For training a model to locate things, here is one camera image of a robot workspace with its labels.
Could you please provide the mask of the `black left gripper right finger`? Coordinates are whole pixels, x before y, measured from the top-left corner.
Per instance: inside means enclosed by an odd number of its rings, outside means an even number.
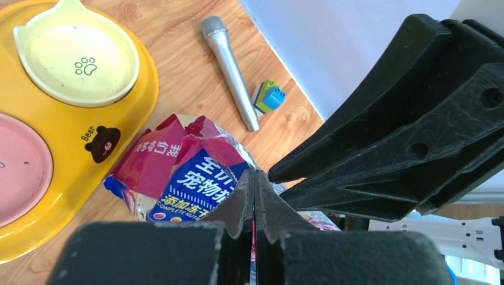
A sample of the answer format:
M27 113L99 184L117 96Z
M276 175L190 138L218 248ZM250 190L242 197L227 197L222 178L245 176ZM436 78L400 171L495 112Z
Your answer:
M254 172L258 284L453 284L442 255L415 232L322 231Z

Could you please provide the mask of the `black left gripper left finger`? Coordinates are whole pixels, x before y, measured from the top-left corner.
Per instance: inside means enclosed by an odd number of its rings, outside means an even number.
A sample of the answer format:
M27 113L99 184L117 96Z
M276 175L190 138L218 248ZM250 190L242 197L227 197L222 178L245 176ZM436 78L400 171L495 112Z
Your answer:
M199 221L97 221L66 241L48 284L247 284L254 170Z

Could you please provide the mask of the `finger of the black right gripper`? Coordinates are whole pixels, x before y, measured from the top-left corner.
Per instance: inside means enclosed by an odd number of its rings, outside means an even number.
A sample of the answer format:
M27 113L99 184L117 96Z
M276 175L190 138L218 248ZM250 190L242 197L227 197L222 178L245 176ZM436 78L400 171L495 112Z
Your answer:
M411 14L353 93L268 177L289 182L336 166L415 122L482 65L501 62L503 35L489 26Z
M503 167L503 64L484 64L429 113L282 193L298 211L397 221Z

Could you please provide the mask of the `colourful pet food bag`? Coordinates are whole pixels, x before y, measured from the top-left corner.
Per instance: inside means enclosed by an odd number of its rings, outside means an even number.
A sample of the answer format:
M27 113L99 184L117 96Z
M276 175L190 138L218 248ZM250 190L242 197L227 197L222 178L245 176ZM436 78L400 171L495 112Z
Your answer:
M228 198L251 156L210 119L171 115L146 130L103 181L138 222L199 221ZM255 277L255 220L251 208L250 284Z

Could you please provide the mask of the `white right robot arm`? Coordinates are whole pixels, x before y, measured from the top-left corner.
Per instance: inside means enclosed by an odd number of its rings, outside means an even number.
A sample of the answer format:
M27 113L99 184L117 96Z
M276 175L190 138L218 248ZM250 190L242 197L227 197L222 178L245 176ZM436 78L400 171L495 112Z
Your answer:
M503 218L431 214L503 169L503 37L474 20L409 15L342 106L278 161L300 211L419 232L443 255L503 267Z

